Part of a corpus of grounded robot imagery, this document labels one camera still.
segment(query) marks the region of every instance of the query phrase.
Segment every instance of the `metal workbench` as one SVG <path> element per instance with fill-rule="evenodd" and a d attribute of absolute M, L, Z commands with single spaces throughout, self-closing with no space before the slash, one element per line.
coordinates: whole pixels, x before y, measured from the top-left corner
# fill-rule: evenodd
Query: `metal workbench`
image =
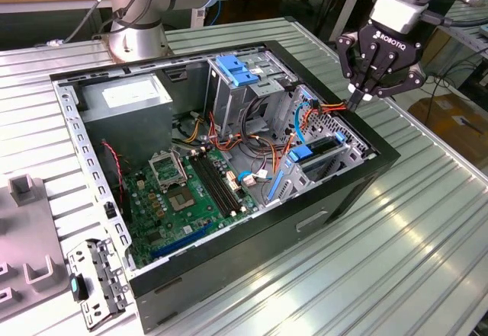
<path fill-rule="evenodd" d="M 279 40 L 345 98 L 336 56 L 299 24 L 254 21 L 168 33 L 176 53 Z M 66 253 L 104 238 L 48 75 L 111 64 L 99 42 L 0 53 L 0 174 L 46 182 Z M 488 309 L 488 181 L 392 101 L 358 113 L 400 160 L 350 212 L 152 334 L 468 334 Z M 5 176 L 0 176 L 5 184 Z M 142 334 L 133 301 L 95 334 Z M 87 334 L 66 291 L 0 334 Z"/>
<path fill-rule="evenodd" d="M 456 1 L 446 17 L 456 21 L 480 20 L 488 18 L 488 5 L 471 7 L 462 1 Z M 488 37 L 480 33 L 480 27 L 440 27 L 446 34 L 450 35 L 474 52 L 486 50 L 481 55 L 488 58 Z"/>

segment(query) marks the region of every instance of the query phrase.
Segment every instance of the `open computer tower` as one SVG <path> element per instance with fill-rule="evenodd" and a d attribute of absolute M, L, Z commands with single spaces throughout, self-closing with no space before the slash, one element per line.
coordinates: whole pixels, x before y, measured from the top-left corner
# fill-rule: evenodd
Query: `open computer tower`
<path fill-rule="evenodd" d="M 128 292 L 153 330 L 336 220 L 399 157 L 277 42 L 51 78 L 108 234 L 69 253 L 90 330 Z"/>

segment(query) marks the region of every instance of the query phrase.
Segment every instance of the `blue latch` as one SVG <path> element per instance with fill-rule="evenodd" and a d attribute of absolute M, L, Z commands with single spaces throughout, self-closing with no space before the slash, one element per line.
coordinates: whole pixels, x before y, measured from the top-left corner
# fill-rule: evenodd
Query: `blue latch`
<path fill-rule="evenodd" d="M 312 154 L 313 153 L 312 151 L 310 151 L 310 148 L 308 148 L 304 144 L 291 149 L 290 153 L 288 153 L 293 162 L 301 161 L 302 159 L 310 157 Z"/>
<path fill-rule="evenodd" d="M 218 56 L 215 60 L 220 69 L 222 69 L 222 72 L 224 72 L 237 87 L 250 85 L 259 81 L 259 77 L 253 75 L 246 68 L 246 64 L 238 60 L 236 56 Z"/>
<path fill-rule="evenodd" d="M 345 142 L 345 140 L 346 140 L 346 137 L 345 137 L 343 132 L 335 132 L 335 138 L 341 144 L 343 144 L 343 142 Z"/>

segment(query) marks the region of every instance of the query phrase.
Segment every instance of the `cardboard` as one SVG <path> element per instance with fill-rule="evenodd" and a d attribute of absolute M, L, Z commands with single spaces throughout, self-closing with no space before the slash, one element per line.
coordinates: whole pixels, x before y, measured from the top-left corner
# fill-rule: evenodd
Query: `cardboard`
<path fill-rule="evenodd" d="M 430 98 L 409 112 L 424 123 Z M 488 120 L 456 94 L 434 98 L 427 127 L 479 169 L 488 165 Z"/>

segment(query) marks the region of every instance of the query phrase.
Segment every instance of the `ram slot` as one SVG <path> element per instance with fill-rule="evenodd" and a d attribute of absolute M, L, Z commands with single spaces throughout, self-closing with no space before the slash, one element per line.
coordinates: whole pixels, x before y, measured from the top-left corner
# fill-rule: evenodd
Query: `ram slot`
<path fill-rule="evenodd" d="M 239 203 L 237 203 L 230 189 L 223 183 L 212 162 L 206 157 L 196 156 L 190 158 L 190 164 L 224 218 L 229 217 L 232 211 L 237 212 L 239 210 Z"/>

